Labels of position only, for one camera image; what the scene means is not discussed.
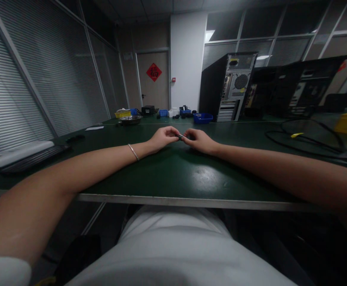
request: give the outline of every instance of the silver bracelet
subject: silver bracelet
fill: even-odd
[[[128,146],[130,147],[131,151],[134,153],[135,157],[138,159],[139,161],[139,158],[138,158],[138,155],[135,153],[134,149],[131,147],[130,144],[128,144]]]

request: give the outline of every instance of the table edge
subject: table edge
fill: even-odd
[[[7,190],[0,189],[0,196]],[[78,201],[98,203],[125,203],[141,205],[169,205],[178,207],[207,207],[217,209],[244,209],[257,211],[291,211],[291,212],[325,212],[322,208],[310,203],[288,203],[267,201],[236,201],[222,199],[193,199],[179,197],[149,197],[128,195],[105,195],[81,193]]]

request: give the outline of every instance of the door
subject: door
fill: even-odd
[[[169,109],[168,52],[138,54],[137,60],[143,106],[154,105],[155,108]],[[153,69],[151,74],[150,67],[153,64],[158,69]],[[158,70],[161,74],[155,78]]]

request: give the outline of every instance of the red diamond sign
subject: red diamond sign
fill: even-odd
[[[156,64],[152,64],[148,68],[146,73],[149,77],[151,77],[151,79],[153,81],[156,81],[158,79],[158,77],[162,74],[162,71],[160,70],[160,68],[158,68],[158,66]]]

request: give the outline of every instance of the white container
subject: white container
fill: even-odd
[[[168,115],[170,117],[176,116],[180,114],[180,110],[177,107],[172,107],[171,110],[168,111]]]

